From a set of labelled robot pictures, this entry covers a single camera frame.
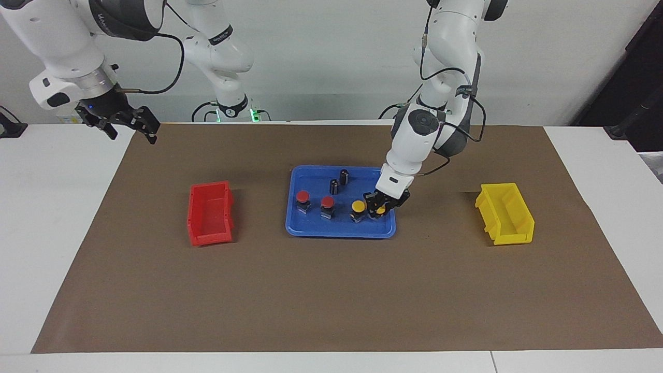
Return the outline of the black stand equipment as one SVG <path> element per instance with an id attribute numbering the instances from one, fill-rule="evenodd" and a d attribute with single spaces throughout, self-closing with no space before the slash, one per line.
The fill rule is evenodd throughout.
<path id="1" fill-rule="evenodd" d="M 637 152 L 663 152 L 663 0 L 571 125 L 598 127 Z"/>

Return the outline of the brown paper mat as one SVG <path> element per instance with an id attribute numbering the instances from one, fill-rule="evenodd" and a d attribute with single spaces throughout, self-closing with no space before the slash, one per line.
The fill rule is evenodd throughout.
<path id="1" fill-rule="evenodd" d="M 386 126 L 164 125 L 134 135 L 35 353 L 648 349 L 663 334 L 541 127 L 490 126 L 416 179 L 390 239 L 285 230 L 298 165 L 377 166 Z M 194 247 L 194 184 L 234 241 Z M 481 185 L 516 183 L 533 241 L 495 246 Z"/>

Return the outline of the yellow plastic bin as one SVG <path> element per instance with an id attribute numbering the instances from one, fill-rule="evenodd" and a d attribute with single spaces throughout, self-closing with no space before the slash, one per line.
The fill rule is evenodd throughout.
<path id="1" fill-rule="evenodd" d="M 474 206 L 479 210 L 484 231 L 493 245 L 533 241 L 535 220 L 516 183 L 482 184 Z"/>

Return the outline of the blue plastic tray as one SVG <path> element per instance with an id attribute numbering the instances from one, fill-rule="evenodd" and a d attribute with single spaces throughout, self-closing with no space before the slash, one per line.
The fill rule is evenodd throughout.
<path id="1" fill-rule="evenodd" d="M 320 212 L 321 199 L 329 195 L 329 182 L 339 179 L 339 172 L 346 168 L 350 172 L 350 182 L 339 186 L 339 194 L 334 195 L 334 217 L 323 218 Z M 351 204 L 362 200 L 364 193 L 372 193 L 380 176 L 378 167 L 348 167 L 331 165 L 299 165 L 292 170 L 285 215 L 285 229 L 292 236 L 323 238 L 388 239 L 396 232 L 395 210 L 381 219 L 365 217 L 355 223 L 350 218 Z M 295 195 L 306 190 L 312 205 L 308 213 L 296 209 Z"/>

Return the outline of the black clamp mount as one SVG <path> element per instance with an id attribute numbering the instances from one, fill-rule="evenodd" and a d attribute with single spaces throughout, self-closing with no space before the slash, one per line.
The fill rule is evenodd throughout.
<path id="1" fill-rule="evenodd" d="M 0 105 L 0 139 L 19 138 L 28 127 L 12 111 Z"/>

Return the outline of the red plastic bin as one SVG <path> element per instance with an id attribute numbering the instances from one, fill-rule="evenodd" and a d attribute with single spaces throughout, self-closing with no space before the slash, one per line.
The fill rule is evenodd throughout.
<path id="1" fill-rule="evenodd" d="M 201 247 L 234 241 L 233 205 L 227 180 L 192 185 L 187 219 L 190 243 Z"/>

